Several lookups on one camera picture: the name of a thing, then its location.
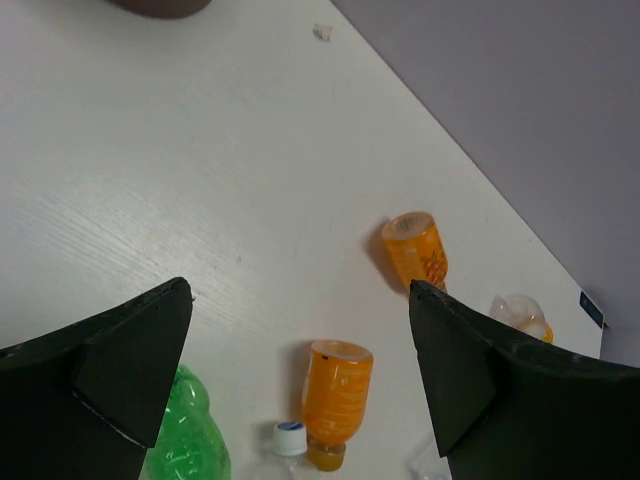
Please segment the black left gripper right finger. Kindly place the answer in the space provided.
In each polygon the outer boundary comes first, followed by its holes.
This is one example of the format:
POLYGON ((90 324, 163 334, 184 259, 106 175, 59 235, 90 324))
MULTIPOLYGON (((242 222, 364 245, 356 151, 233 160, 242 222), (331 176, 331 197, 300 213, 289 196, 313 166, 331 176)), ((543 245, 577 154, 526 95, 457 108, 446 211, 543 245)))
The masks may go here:
POLYGON ((635 479, 639 372, 476 312, 424 281, 409 318, 438 453, 455 479, 635 479))

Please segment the clear bottle white blue cap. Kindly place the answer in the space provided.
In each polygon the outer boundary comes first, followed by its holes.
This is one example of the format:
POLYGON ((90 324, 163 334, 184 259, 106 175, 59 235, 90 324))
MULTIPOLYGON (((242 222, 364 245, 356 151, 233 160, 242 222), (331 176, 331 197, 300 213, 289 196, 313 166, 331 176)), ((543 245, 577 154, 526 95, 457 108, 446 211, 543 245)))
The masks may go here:
POLYGON ((249 479, 320 479, 321 473, 307 459, 306 427, 296 421, 273 426, 270 439, 250 468, 249 479))

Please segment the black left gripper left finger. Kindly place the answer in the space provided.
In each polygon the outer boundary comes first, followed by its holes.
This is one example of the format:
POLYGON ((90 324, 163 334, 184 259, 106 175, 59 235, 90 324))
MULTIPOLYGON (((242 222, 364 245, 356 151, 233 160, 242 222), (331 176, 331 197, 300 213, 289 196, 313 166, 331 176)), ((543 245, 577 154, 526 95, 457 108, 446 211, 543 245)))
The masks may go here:
POLYGON ((171 279, 1 351, 4 479, 136 479, 153 448, 193 310, 171 279))

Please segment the green crushed plastic bottle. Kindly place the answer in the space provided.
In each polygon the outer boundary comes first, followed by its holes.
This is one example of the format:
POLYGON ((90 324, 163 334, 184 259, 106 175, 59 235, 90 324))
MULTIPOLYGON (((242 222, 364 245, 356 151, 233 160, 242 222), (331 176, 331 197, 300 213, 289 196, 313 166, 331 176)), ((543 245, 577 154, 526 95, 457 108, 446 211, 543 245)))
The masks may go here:
POLYGON ((154 448, 144 461, 146 479, 229 479, 231 458, 210 414, 200 379, 178 367, 154 448))

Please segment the orange bottle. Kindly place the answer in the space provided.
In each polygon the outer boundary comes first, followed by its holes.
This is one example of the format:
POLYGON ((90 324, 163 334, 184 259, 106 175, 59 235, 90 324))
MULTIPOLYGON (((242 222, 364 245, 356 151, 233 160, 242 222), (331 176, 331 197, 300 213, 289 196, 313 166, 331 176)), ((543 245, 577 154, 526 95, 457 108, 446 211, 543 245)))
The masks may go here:
POLYGON ((407 291, 413 280, 447 291, 448 260, 431 214, 414 211, 400 215, 382 228, 381 237, 407 291))
POLYGON ((307 458, 321 472, 342 467, 346 443, 364 419, 373 365, 373 354, 353 343, 316 340, 310 346, 301 413, 307 458))

